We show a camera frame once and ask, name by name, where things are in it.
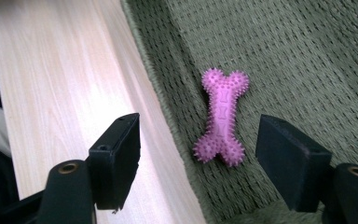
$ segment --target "wooden surface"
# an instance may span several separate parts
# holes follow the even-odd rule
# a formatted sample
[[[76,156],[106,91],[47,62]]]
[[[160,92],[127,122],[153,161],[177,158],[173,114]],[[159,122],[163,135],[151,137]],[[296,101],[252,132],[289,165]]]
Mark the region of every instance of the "wooden surface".
[[[139,112],[138,174],[99,223],[204,222],[118,0],[0,0],[0,90],[22,198]]]

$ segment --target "bone-shaped toy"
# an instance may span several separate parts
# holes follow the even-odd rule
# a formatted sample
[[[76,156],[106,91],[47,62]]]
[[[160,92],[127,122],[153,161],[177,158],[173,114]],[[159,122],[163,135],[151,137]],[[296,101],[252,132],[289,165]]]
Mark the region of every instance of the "bone-shaped toy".
[[[244,148],[235,138],[235,107],[237,99],[249,87],[249,78],[240,71],[225,77],[219,69],[209,69],[202,77],[202,86],[208,92],[209,117],[206,134],[194,146],[199,161],[207,162],[220,154],[228,166],[237,166],[244,157]]]

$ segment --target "light wood panel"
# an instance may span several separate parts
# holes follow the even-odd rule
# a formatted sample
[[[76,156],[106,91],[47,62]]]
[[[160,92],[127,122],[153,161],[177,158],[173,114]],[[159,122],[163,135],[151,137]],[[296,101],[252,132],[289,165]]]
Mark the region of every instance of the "light wood panel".
[[[99,223],[205,222],[118,0],[0,0],[0,90],[22,198],[139,112],[138,174]]]

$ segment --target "knitted texture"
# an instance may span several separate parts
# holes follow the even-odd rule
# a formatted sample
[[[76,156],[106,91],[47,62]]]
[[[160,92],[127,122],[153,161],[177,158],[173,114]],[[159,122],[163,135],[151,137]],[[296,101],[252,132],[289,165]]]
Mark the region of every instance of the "knitted texture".
[[[358,163],[358,1],[122,0],[122,6],[206,220],[320,221],[320,213],[284,206],[255,157],[258,122],[261,114],[286,119],[331,150],[333,165]],[[210,67],[252,78],[237,102],[235,136],[247,155],[237,167],[202,164],[193,155],[208,118],[201,77]]]
[[[202,86],[210,97],[209,117],[206,134],[194,146],[195,156],[205,163],[219,153],[228,166],[237,166],[243,161],[244,148],[234,135],[235,107],[248,90],[249,78],[240,71],[225,77],[214,68],[205,72]]]

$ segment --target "spiky rubber bone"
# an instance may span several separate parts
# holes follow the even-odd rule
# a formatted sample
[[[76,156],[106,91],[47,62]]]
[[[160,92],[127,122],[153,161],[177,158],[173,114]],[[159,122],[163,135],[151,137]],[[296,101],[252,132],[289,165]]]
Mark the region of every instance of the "spiky rubber bone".
[[[203,75],[202,86],[210,97],[209,117],[206,134],[194,146],[195,156],[205,163],[219,153],[227,166],[237,166],[243,161],[244,148],[234,135],[235,108],[249,88],[249,78],[240,71],[225,77],[213,68]]]

